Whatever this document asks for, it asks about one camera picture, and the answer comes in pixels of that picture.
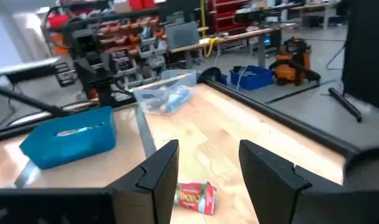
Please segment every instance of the chip bag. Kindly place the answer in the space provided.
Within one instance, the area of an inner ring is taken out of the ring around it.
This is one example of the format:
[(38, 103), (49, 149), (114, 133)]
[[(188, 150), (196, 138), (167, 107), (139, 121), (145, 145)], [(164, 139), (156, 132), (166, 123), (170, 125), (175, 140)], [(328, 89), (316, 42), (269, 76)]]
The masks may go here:
[(178, 183), (174, 204), (206, 215), (213, 215), (216, 195), (216, 188), (208, 182)]

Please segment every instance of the white table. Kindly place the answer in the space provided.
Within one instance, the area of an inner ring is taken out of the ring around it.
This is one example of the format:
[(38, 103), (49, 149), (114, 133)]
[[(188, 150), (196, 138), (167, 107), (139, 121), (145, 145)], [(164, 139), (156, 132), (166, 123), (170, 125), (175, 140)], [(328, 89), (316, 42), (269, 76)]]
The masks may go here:
[[(279, 27), (259, 29), (259, 30), (254, 30), (254, 31), (250, 31), (250, 32), (245, 32), (242, 34), (230, 35), (228, 37), (218, 37), (217, 43), (220, 44), (223, 42), (240, 40), (240, 39), (248, 40), (250, 38), (258, 36), (259, 37), (258, 38), (258, 45), (259, 45), (259, 47), (258, 47), (258, 65), (261, 67), (265, 67), (265, 44), (264, 44), (265, 35), (269, 32), (274, 31), (274, 30), (288, 29), (288, 28), (294, 27), (296, 25), (297, 24), (295, 24), (295, 23), (281, 24)], [(192, 57), (190, 56), (190, 51), (209, 46), (210, 45), (209, 40), (210, 40), (210, 38), (204, 38), (204, 39), (199, 40), (198, 44), (185, 46), (185, 47), (179, 47), (176, 49), (170, 49), (170, 52), (176, 53), (176, 52), (184, 51), (185, 52), (185, 60), (187, 62), (187, 69), (191, 69), (193, 67), (193, 63), (192, 63)], [(217, 52), (217, 57), (215, 59), (215, 65), (217, 65), (217, 60), (220, 56), (220, 49), (218, 47), (218, 44), (217, 44), (218, 52)]]

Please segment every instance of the wooden table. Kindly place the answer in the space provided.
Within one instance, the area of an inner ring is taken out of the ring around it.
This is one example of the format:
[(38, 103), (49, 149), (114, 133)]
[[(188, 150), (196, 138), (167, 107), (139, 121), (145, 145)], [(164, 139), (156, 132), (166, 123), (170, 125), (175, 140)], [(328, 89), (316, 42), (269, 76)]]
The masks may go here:
[(292, 9), (300, 11), (300, 20), (301, 20), (300, 25), (302, 27), (302, 20), (304, 18), (304, 9), (317, 9), (319, 7), (323, 7), (324, 8), (324, 29), (326, 30), (329, 26), (328, 10), (334, 5), (336, 5), (336, 3), (328, 2), (328, 3), (322, 3), (322, 4), (307, 4), (305, 6), (298, 6), (298, 7), (292, 8)]
[[(217, 59), (220, 56), (220, 48), (218, 46), (219, 43), (223, 42), (228, 42), (228, 41), (233, 41), (233, 40), (243, 40), (243, 39), (250, 39), (253, 37), (258, 36), (258, 65), (265, 67), (265, 43), (264, 43), (264, 38), (267, 33), (270, 33), (274, 30), (278, 29), (289, 29), (295, 27), (297, 24), (295, 23), (290, 23), (290, 24), (281, 24), (279, 27), (271, 27), (271, 28), (266, 28), (266, 29), (259, 29), (259, 30), (254, 30), (254, 31), (249, 31), (249, 32), (244, 32), (242, 34), (237, 34), (237, 35), (230, 35), (228, 37), (219, 37), (217, 38), (217, 57), (215, 61), (215, 66), (217, 66)], [(210, 45), (210, 38), (204, 38), (200, 39), (198, 44), (190, 45), (190, 46), (185, 46), (185, 47), (179, 47), (176, 49), (170, 49), (169, 51), (171, 53), (176, 53), (176, 52), (185, 52), (185, 60), (187, 62), (187, 68), (191, 69), (193, 67), (192, 63), (192, 57), (190, 55), (191, 50), (197, 50), (202, 47), (206, 47)]]
[[(342, 182), (342, 156), (199, 84), (185, 106), (169, 116), (143, 115), (136, 106), (115, 111), (115, 149), (49, 170), (33, 169), (25, 187), (103, 187), (122, 176), (149, 154), (141, 142), (142, 126), (136, 122), (139, 115), (146, 118), (150, 139), (157, 149), (171, 139), (179, 140), (179, 180), (209, 181), (217, 188), (214, 215), (174, 207), (174, 224), (258, 223), (240, 170), (241, 139), (249, 139), (336, 183)], [(19, 150), (24, 138), (0, 142), (0, 187), (12, 185), (27, 166), (28, 158)]]

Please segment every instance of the orange shop vacuum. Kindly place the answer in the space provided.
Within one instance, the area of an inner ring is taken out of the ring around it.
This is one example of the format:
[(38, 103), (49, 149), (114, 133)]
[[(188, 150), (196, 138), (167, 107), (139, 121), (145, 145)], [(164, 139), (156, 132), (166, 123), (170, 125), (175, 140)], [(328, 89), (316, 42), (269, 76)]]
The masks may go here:
[(278, 49), (276, 61), (269, 66), (274, 71), (277, 85), (294, 82), (299, 86), (303, 79), (319, 83), (321, 75), (311, 70), (311, 46), (304, 39), (293, 36)]

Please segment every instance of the blue plastic tub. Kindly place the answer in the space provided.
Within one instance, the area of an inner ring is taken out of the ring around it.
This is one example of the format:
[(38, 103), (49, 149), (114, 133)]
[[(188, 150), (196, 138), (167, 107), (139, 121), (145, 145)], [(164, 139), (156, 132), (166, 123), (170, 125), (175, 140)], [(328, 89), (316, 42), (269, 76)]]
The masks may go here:
[(228, 78), (228, 75), (221, 75), (221, 84), (222, 85), (228, 85), (227, 78)]
[[(246, 90), (256, 90), (258, 88), (274, 83), (272, 79), (272, 70), (259, 66), (249, 65), (247, 66), (245, 74), (248, 74), (249, 72), (253, 73), (254, 75), (242, 75), (240, 79), (240, 87)], [(233, 70), (230, 70), (230, 73), (231, 83), (237, 85), (239, 80), (239, 73), (236, 73)]]
[(113, 110), (105, 106), (38, 125), (20, 145), (40, 169), (73, 162), (114, 148)]

